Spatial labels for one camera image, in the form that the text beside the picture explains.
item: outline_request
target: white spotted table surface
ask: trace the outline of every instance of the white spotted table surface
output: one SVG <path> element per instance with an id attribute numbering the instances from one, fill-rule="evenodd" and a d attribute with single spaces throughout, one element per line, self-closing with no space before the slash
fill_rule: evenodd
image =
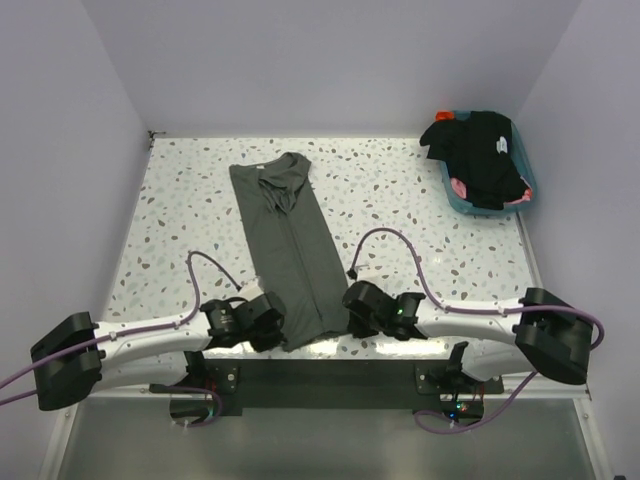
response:
<path id="1" fill-rule="evenodd" d="M 428 282 L 444 298 L 512 298 L 533 285 L 517 219 L 454 211 L 437 162 L 425 158 L 417 139 L 167 138 L 155 142 L 104 320 L 134 322 L 189 310 L 189 250 L 213 256 L 238 281 L 255 278 L 228 169 L 287 151 L 312 163 L 309 179 L 345 271 L 361 236 L 386 226 L 416 246 Z M 358 264 L 377 270 L 387 293 L 421 291 L 409 251 L 392 235 L 371 236 Z M 200 258 L 194 266 L 203 302 L 235 293 L 214 266 Z M 243 343 L 205 356 L 436 359 L 448 358 L 456 341 L 345 335 L 290 353 L 259 354 Z"/>

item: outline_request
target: pile of clothes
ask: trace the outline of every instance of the pile of clothes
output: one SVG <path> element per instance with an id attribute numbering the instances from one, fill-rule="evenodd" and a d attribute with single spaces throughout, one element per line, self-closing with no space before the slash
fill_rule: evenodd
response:
<path id="1" fill-rule="evenodd" d="M 427 158 L 446 162 L 454 192 L 474 207 L 503 210 L 533 198 L 511 158 L 511 120 L 504 115 L 471 112 L 460 120 L 438 112 L 420 145 L 429 145 Z"/>

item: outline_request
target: blue laundry basket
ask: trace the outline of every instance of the blue laundry basket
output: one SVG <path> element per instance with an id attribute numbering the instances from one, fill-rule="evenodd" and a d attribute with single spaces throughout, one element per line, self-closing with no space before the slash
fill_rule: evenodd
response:
<path id="1" fill-rule="evenodd" d="M 454 110 L 453 114 L 455 115 L 455 118 L 457 120 L 466 120 L 471 115 L 471 112 L 467 110 Z M 516 205 L 505 205 L 504 209 L 502 210 L 490 210 L 488 208 L 474 207 L 471 202 L 460 198 L 456 194 L 456 192 L 453 191 L 453 187 L 451 186 L 451 178 L 449 177 L 449 172 L 447 170 L 447 164 L 446 162 L 439 162 L 440 171 L 442 172 L 442 182 L 444 183 L 444 189 L 447 192 L 449 204 L 453 207 L 454 210 L 468 215 L 506 215 L 508 213 L 515 213 L 526 210 L 535 201 L 536 197 L 538 196 L 538 186 L 536 185 L 535 178 L 533 177 L 533 172 L 531 171 L 531 165 L 529 164 L 527 152 L 525 152 L 524 150 L 522 138 L 520 138 L 518 129 L 513 124 L 513 122 L 511 122 L 511 137 L 511 159 L 513 160 L 513 163 L 518 170 L 518 173 L 520 173 L 520 176 L 522 176 L 522 178 L 524 178 L 531 187 L 531 190 L 533 191 L 533 198 L 528 202 L 523 202 Z"/>

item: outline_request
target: white tag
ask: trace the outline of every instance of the white tag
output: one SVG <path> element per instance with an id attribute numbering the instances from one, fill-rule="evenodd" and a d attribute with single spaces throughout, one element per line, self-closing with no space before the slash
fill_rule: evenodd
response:
<path id="1" fill-rule="evenodd" d="M 506 138 L 500 137 L 500 140 L 496 142 L 496 150 L 498 150 L 498 153 L 500 152 L 509 153 L 509 148 L 507 147 Z"/>

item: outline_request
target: white wall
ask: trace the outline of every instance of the white wall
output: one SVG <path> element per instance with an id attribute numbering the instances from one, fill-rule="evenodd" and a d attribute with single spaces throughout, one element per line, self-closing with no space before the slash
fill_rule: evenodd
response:
<path id="1" fill-rule="evenodd" d="M 176 135 L 418 135 L 519 111 L 579 0 L 83 0 L 143 120 Z"/>
<path id="2" fill-rule="evenodd" d="M 540 197 L 527 221 L 545 285 L 597 314 L 589 384 L 617 473 L 640 478 L 637 0 L 584 0 L 518 124 Z"/>
<path id="3" fill-rule="evenodd" d="M 106 301 L 139 182 L 145 129 L 76 0 L 0 14 L 0 377 L 76 311 Z M 33 376 L 0 397 L 33 388 Z M 36 478 L 54 414 L 0 409 L 0 478 Z"/>

